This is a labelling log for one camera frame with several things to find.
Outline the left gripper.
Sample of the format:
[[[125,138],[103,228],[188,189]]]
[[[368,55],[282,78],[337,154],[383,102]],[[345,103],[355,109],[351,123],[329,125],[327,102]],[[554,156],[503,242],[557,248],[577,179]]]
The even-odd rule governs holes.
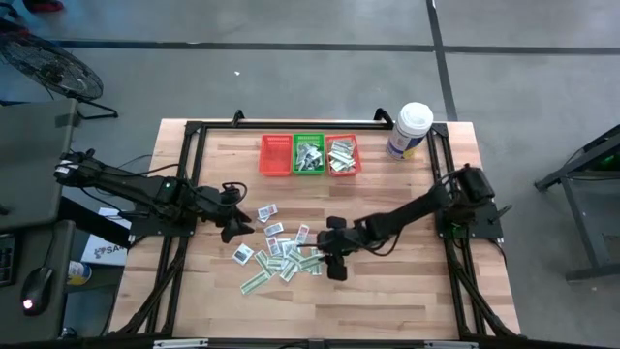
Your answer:
[[[252,219],[237,205],[247,195],[247,186],[242,182],[224,182],[222,191],[217,188],[204,186],[202,198],[209,202],[210,208],[205,208],[206,220],[213,221],[222,229],[222,242],[230,242],[236,236],[253,234],[255,229],[247,226]]]

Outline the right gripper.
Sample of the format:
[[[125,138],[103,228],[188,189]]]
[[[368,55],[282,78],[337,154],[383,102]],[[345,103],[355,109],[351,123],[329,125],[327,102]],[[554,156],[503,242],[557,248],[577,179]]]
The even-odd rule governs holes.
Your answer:
[[[347,267],[344,257],[359,250],[361,245],[361,224],[354,222],[352,227],[347,227],[347,220],[342,217],[329,216],[326,219],[327,240],[315,243],[300,243],[303,253],[326,254],[327,276],[329,279],[346,281],[348,278]]]

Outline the orange plastic basket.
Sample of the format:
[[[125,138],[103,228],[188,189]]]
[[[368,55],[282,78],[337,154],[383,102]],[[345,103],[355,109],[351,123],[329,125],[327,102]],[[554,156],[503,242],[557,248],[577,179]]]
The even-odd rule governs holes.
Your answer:
[[[289,176],[292,172],[293,136],[263,134],[259,172],[265,176]]]
[[[355,148],[352,151],[349,151],[347,148],[342,148],[342,147],[333,147],[332,143],[336,140],[350,140],[352,143],[355,144]],[[333,148],[340,148],[344,151],[348,151],[350,153],[352,153],[355,157],[355,161],[356,161],[356,168],[357,168],[357,172],[354,174],[345,174],[342,172],[333,172],[330,168],[330,158],[331,156],[329,156],[329,152],[333,149]],[[346,134],[346,135],[327,135],[325,137],[325,153],[326,153],[326,160],[327,160],[327,171],[328,174],[331,176],[355,176],[357,175],[360,171],[361,171],[361,161],[360,161],[360,156],[359,156],[359,148],[358,148],[358,144],[357,144],[357,137],[354,134]]]

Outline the green plastic basket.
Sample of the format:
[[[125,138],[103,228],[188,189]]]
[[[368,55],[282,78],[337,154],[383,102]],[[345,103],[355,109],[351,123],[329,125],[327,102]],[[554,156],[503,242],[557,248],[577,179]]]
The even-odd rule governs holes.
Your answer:
[[[299,144],[302,143],[307,143],[310,146],[312,145],[317,145],[322,152],[322,156],[323,156],[323,164],[322,166],[323,171],[321,172],[315,172],[315,171],[311,171],[311,172],[298,172],[297,168],[299,167],[295,162],[296,162],[296,158],[298,156],[303,156],[303,155],[298,155],[297,154],[297,146]],[[309,165],[309,158],[312,156],[311,154],[311,150],[306,154],[307,158],[304,164],[302,165]],[[321,175],[324,171],[326,170],[326,142],[325,142],[325,135],[322,133],[303,133],[303,134],[294,134],[294,146],[293,146],[293,172],[296,175]]]

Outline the white printed box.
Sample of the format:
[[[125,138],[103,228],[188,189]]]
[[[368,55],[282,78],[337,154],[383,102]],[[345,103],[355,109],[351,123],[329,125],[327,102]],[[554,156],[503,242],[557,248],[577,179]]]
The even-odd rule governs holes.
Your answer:
[[[116,267],[124,267],[126,259],[126,248],[94,235],[89,236],[80,258],[83,263]]]

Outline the white blue wipes canister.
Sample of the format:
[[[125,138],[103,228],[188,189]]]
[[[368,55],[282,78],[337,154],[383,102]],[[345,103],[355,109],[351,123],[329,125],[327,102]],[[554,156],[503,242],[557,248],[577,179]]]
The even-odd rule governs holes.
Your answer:
[[[412,158],[433,122],[433,111],[427,105],[411,102],[403,106],[387,140],[387,153],[398,160]]]

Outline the yellow blue can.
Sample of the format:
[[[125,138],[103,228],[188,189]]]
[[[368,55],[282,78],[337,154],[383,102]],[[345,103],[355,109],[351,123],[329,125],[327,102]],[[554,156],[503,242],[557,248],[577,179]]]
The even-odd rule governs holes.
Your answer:
[[[92,269],[85,263],[70,261],[67,271],[67,284],[69,286],[83,286],[92,276]]]

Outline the dark grey desk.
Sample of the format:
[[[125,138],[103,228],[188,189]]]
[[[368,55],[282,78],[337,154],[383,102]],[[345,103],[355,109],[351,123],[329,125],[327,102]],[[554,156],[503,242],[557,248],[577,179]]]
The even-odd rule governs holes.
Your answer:
[[[65,286],[76,225],[69,220],[17,231],[15,283],[0,286],[0,345],[53,340],[60,335]],[[27,275],[42,266],[53,270],[49,302],[37,316],[23,312],[21,289]]]

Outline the black computer mouse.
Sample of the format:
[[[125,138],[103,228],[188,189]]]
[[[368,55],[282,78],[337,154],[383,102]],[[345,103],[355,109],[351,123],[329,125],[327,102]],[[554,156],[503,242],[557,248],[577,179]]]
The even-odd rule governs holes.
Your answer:
[[[38,316],[47,310],[53,275],[53,269],[39,267],[26,276],[20,291],[20,301],[25,316]]]

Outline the black keyboard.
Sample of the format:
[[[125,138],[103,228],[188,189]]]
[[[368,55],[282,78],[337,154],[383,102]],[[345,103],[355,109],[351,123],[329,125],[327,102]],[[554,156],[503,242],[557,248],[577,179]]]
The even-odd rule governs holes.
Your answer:
[[[16,278],[16,237],[0,235],[0,287],[10,286]]]

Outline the black metal cart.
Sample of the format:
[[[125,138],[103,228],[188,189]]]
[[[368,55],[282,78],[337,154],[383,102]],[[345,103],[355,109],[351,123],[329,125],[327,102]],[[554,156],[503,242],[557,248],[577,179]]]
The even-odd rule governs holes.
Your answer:
[[[590,266],[566,274],[569,282],[620,275],[607,247],[620,238],[620,124],[575,151],[558,170],[535,182],[543,192],[560,185]]]

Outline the black floor fan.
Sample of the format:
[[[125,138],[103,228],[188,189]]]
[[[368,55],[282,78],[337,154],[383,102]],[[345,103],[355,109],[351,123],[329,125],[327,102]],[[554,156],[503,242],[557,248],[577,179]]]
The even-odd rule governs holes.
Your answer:
[[[20,73],[41,85],[79,103],[106,111],[83,119],[117,118],[115,109],[95,103],[104,93],[101,78],[85,63],[65,49],[25,31],[0,34],[0,55]]]

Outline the black aluminium table frame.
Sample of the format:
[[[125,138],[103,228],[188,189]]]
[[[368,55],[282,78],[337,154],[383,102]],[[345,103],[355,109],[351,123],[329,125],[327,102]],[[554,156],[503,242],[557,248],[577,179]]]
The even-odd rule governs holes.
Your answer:
[[[301,224],[309,243],[329,216],[354,221],[390,212],[424,195],[445,174],[481,167],[469,122],[436,122],[410,160],[387,153],[391,129],[382,121],[165,119],[153,166],[176,160],[178,173],[196,185],[233,180],[247,186],[240,208],[251,218],[276,204],[274,221],[293,238]],[[265,176],[259,172],[263,134],[354,134],[361,171]],[[518,332],[507,269],[486,240],[495,225],[456,230],[440,212],[407,225],[397,242],[373,255],[344,258],[346,281],[300,270],[289,283],[272,274],[249,295],[240,286],[263,271],[265,224],[221,240],[212,223],[198,222],[185,238],[148,236],[129,250],[108,334],[108,349],[513,349]],[[246,265],[233,259],[244,243],[255,253]]]

